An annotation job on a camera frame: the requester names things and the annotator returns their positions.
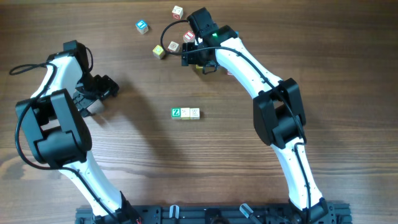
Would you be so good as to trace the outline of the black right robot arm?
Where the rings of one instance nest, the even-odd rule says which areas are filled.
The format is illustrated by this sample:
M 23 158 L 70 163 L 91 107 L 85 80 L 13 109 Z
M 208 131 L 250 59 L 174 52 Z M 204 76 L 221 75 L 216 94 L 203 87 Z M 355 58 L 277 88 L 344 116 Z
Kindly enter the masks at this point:
M 305 152 L 306 117 L 297 82 L 268 71 L 245 48 L 230 26 L 219 27 L 206 8 L 187 18 L 196 41 L 183 47 L 184 65 L 222 66 L 249 93 L 254 129 L 273 148 L 284 172 L 296 223 L 315 223 L 327 213 Z

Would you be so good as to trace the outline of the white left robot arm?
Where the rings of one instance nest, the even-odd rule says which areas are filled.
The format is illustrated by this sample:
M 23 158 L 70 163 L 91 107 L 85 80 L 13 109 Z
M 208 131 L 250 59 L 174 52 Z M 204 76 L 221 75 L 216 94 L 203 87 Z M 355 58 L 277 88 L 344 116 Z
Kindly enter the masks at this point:
M 139 215 L 96 163 L 88 107 L 116 96 L 119 86 L 107 75 L 92 76 L 93 56 L 76 40 L 41 63 L 47 73 L 38 90 L 16 104 L 16 149 L 40 170 L 59 170 L 91 205 L 92 223 L 134 223 Z

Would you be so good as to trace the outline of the green Z wooden block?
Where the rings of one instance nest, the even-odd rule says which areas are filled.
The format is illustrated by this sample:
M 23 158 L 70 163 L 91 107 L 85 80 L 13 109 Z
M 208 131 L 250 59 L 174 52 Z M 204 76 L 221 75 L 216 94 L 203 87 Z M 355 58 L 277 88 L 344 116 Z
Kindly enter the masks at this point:
M 181 119 L 181 108 L 172 108 L 170 112 L 172 119 Z

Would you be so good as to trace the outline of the blue edged K block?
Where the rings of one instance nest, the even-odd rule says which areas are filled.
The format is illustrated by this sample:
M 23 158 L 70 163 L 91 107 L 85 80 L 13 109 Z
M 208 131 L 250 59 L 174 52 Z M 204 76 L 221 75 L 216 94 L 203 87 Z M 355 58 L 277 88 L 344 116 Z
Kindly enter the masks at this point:
M 190 108 L 190 119 L 200 119 L 199 108 Z

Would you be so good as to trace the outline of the yellow edged plain block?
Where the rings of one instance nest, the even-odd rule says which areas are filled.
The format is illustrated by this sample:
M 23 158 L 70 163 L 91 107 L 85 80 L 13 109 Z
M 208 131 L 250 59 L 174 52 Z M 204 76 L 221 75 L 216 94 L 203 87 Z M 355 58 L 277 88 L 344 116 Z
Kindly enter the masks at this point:
M 190 119 L 190 108 L 181 108 L 180 109 L 180 118 L 181 119 Z

